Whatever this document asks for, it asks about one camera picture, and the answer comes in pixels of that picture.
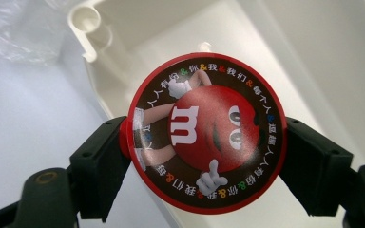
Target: white plastic container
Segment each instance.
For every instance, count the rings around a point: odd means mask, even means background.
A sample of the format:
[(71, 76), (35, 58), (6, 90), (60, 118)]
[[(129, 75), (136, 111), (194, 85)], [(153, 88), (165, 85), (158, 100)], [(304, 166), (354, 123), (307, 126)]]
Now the white plastic container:
[[(68, 22), (108, 118), (126, 115), (137, 87), (162, 63), (213, 51), (258, 71), (286, 116), (354, 153), (355, 169), (365, 163), (365, 1), (94, 0), (75, 7)], [(154, 200), (141, 206), (167, 213)], [(335, 218), (307, 217), (280, 179), (229, 214), (165, 207), (180, 227), (341, 227), (343, 219), (343, 209)]]

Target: cartoon eye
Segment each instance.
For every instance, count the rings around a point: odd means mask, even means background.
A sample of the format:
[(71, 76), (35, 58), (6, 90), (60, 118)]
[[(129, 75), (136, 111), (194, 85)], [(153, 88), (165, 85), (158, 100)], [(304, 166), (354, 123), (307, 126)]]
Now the cartoon eye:
[(241, 130), (236, 129), (230, 133), (230, 145), (233, 149), (240, 150), (241, 149)]
[(239, 108), (234, 105), (229, 109), (230, 122), (236, 126), (240, 126), (240, 111)]

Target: round label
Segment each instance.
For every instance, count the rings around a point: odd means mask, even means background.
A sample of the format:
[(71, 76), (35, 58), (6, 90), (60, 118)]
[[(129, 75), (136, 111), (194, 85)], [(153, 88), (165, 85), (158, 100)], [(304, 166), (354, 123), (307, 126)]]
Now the round label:
[(133, 99), (127, 143), (138, 173), (185, 211), (220, 214), (256, 200), (286, 152), (286, 122), (272, 88), (251, 67), (193, 53), (153, 71)]

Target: transparent plastic wrap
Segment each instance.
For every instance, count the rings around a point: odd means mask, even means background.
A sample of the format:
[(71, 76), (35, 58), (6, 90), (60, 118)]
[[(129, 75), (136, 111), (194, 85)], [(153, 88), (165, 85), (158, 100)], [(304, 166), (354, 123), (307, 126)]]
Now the transparent plastic wrap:
[(67, 33), (66, 14), (78, 0), (0, 0), (0, 57), (55, 63)]

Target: red plastic rim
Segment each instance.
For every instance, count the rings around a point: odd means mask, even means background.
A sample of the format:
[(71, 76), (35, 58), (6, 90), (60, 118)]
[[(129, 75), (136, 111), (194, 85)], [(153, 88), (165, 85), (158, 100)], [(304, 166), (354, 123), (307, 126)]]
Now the red plastic rim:
[(191, 53), (155, 69), (126, 119), (131, 159), (161, 199), (192, 213), (240, 209), (273, 183), (286, 119), (272, 87), (225, 55)]

